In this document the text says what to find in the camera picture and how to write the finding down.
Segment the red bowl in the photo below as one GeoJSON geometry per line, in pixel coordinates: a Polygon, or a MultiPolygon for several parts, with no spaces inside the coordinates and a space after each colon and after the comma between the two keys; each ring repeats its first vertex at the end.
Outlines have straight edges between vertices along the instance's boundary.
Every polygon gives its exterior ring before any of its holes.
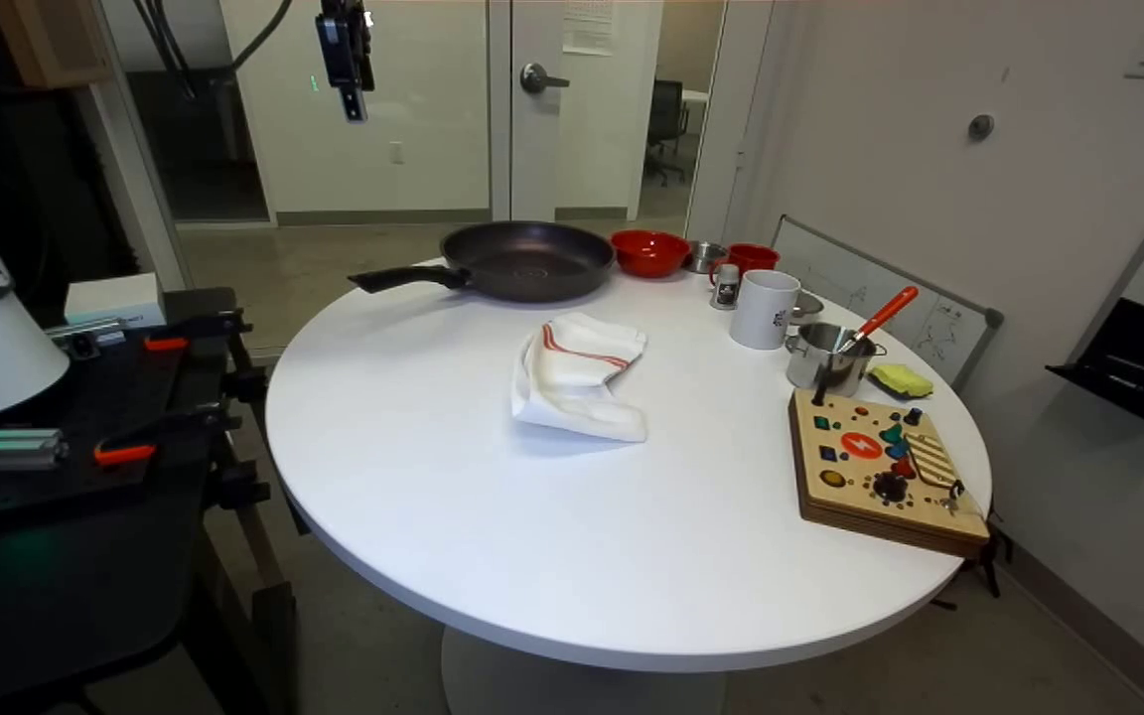
{"type": "Polygon", "coordinates": [[[615,265],[634,277],[666,277],[687,263],[687,243],[663,229],[615,229],[615,265]]]}

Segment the frying pan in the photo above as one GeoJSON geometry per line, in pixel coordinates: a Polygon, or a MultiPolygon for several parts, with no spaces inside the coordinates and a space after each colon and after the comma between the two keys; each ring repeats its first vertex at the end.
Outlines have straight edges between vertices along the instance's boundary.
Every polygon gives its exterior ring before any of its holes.
{"type": "Polygon", "coordinates": [[[378,292],[405,283],[440,283],[500,303],[565,303],[610,275],[610,243],[560,224],[480,224],[440,243],[450,265],[366,269],[348,283],[378,292]]]}

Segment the napkin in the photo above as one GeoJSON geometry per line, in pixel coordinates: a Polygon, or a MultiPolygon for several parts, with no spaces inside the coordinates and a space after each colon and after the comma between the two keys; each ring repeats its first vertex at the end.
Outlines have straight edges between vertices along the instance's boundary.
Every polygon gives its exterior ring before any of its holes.
{"type": "Polygon", "coordinates": [[[642,359],[632,326],[560,315],[519,351],[513,418],[603,439],[647,439],[647,418],[610,392],[610,380],[642,359]]]}

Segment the white round table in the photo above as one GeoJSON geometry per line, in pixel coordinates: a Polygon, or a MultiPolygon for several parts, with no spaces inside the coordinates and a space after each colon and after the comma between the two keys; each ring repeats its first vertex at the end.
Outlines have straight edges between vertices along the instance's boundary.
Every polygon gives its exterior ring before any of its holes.
{"type": "MultiPolygon", "coordinates": [[[[786,351],[742,351],[726,320],[701,277],[615,275],[560,304],[352,291],[287,344],[271,447],[338,559],[495,647],[666,675],[851,647],[926,604],[961,559],[797,518],[786,351]],[[647,335],[615,380],[647,413],[642,446],[507,418],[524,341],[566,310],[647,335]]],[[[921,410],[990,510],[969,410],[903,341],[876,341],[932,376],[921,410]]]]}

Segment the floor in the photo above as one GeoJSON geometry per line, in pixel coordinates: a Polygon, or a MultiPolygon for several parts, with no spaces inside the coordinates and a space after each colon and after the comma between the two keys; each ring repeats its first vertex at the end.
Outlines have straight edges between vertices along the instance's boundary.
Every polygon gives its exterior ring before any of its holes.
{"type": "MultiPolygon", "coordinates": [[[[681,185],[647,185],[647,228],[676,224],[681,185]]],[[[292,224],[283,229],[181,234],[178,253],[194,287],[235,287],[254,320],[250,351],[266,363],[292,331],[345,292],[348,269],[401,265],[435,253],[462,220],[430,224],[292,224]]],[[[312,535],[297,535],[287,503],[260,503],[278,559],[297,593],[301,710],[304,715],[443,715],[435,647],[440,629],[386,601],[345,571],[312,535]]],[[[207,528],[235,574],[254,586],[254,565],[231,511],[207,528]]],[[[954,609],[921,609],[905,625],[851,653],[738,670],[726,684],[726,715],[1004,715],[1079,710],[1144,715],[1144,695],[1069,630],[1019,580],[1002,567],[1004,594],[990,594],[978,571],[946,593],[954,609]]],[[[107,715],[218,710],[181,653],[90,686],[107,715]]]]}

